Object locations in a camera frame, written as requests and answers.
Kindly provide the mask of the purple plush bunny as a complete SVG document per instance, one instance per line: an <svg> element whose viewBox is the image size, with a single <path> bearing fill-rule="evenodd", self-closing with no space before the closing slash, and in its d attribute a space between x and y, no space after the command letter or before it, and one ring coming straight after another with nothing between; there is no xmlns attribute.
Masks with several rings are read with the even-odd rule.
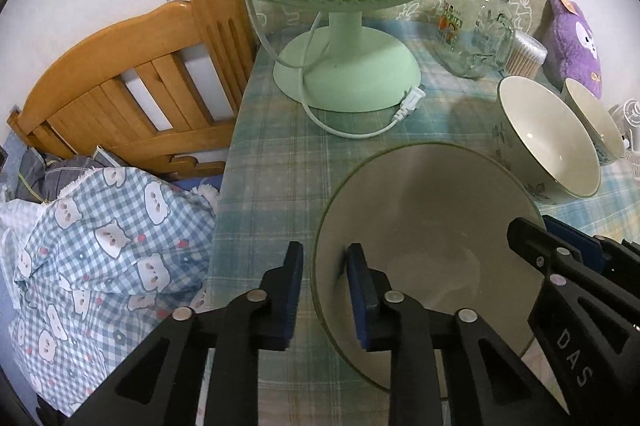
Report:
<svg viewBox="0 0 640 426"><path fill-rule="evenodd" d="M575 79L597 99L602 97L601 62L596 40L582 9L570 0L548 0L551 21L542 36L548 53L544 74L557 90Z"/></svg>

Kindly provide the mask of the medium floral ceramic bowl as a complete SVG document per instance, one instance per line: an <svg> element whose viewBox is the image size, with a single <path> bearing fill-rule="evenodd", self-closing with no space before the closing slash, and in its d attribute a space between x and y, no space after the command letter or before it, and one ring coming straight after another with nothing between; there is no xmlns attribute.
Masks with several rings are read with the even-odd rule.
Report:
<svg viewBox="0 0 640 426"><path fill-rule="evenodd" d="M598 192L596 149L578 117L556 94L536 80L509 76L498 83L497 99L499 160L535 200L559 205Z"/></svg>

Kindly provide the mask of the glass jar black lid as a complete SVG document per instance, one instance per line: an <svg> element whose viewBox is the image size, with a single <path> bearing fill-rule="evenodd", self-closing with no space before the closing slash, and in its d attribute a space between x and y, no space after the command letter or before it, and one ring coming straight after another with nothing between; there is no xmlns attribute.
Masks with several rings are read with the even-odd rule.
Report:
<svg viewBox="0 0 640 426"><path fill-rule="evenodd" d="M479 79L504 68L514 39L510 0L442 0L435 52L446 70Z"/></svg>

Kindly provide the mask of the wooden bed headboard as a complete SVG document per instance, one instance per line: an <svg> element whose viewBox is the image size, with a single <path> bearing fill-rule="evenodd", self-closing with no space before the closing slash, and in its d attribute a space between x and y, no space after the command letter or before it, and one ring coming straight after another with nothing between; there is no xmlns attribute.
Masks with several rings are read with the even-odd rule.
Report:
<svg viewBox="0 0 640 426"><path fill-rule="evenodd" d="M62 158L102 148L169 180L224 171L256 44L244 0L173 0L67 50L6 122Z"/></svg>

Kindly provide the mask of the grey plaid pillow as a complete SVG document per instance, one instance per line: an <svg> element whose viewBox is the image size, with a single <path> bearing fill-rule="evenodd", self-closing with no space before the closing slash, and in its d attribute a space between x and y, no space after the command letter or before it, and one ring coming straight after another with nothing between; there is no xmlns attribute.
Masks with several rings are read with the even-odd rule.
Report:
<svg viewBox="0 0 640 426"><path fill-rule="evenodd" d="M126 162L100 146L90 156L74 155L68 160L28 148L17 171L15 196L26 202L47 203L87 170L124 166Z"/></svg>

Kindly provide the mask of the white standing fan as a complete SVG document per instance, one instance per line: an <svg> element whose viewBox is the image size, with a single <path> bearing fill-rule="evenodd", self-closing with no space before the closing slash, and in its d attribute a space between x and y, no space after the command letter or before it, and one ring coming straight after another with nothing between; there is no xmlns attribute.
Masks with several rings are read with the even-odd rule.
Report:
<svg viewBox="0 0 640 426"><path fill-rule="evenodd" d="M634 154L640 153L640 103L637 99L629 99L623 104L613 105L608 109L614 123L620 128L626 148Z"/></svg>

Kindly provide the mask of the blue checkered blanket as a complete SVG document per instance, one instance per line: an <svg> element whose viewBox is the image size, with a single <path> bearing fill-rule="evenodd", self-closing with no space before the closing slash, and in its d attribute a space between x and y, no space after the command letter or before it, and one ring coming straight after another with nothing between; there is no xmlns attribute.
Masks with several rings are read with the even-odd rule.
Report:
<svg viewBox="0 0 640 426"><path fill-rule="evenodd" d="M9 343L30 386L73 414L179 307L209 307L219 192L96 168L47 203L3 195Z"/></svg>

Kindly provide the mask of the cotton swab container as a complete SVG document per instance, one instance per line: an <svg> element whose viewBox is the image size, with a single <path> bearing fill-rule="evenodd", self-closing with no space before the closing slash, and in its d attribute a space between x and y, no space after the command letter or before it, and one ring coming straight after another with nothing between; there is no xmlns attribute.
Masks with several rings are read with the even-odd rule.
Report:
<svg viewBox="0 0 640 426"><path fill-rule="evenodd" d="M504 70L508 76L534 79L547 56L548 50L541 42L517 30Z"/></svg>

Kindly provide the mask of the plaid green tablecloth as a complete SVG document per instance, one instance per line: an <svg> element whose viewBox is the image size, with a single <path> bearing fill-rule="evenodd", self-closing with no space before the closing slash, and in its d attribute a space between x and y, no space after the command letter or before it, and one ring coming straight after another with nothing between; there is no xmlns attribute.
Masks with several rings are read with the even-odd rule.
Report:
<svg viewBox="0 0 640 426"><path fill-rule="evenodd" d="M302 244L305 254L291 345L259 356L263 425L383 425L388 417L387 392L345 362L314 308L314 244L340 183L369 157L413 143L451 143L497 160L498 76L449 74L431 53L427 25L382 21L378 28L412 51L426 93L396 128L388 126L390 110L323 112L310 120L277 87L265 52L258 53L244 92L221 183L208 298L221 307L254 288L280 264L291 242ZM639 186L626 162L605 168L592 198L535 205L588 234L630 240L639 235Z"/></svg>

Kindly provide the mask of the large floral ceramic bowl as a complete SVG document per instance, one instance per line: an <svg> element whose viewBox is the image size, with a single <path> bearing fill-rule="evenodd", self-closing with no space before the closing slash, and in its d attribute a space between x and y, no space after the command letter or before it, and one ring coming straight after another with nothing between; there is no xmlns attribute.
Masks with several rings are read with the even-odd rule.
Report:
<svg viewBox="0 0 640 426"><path fill-rule="evenodd" d="M561 98L588 132L601 166L613 164L624 157L625 147L620 130L588 88L575 79L567 78Z"/></svg>

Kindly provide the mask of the small floral ceramic bowl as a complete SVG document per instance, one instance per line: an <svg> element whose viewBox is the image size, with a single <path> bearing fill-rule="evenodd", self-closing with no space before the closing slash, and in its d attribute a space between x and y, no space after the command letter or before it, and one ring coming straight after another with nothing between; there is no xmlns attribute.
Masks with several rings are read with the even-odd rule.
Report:
<svg viewBox="0 0 640 426"><path fill-rule="evenodd" d="M479 152L427 142L369 157L334 191L314 244L314 308L335 350L388 389L390 354L368 354L356 335L344 253L358 243L394 290L443 313L470 308L525 354L542 277L510 250L506 231L518 217L542 223L518 179Z"/></svg>

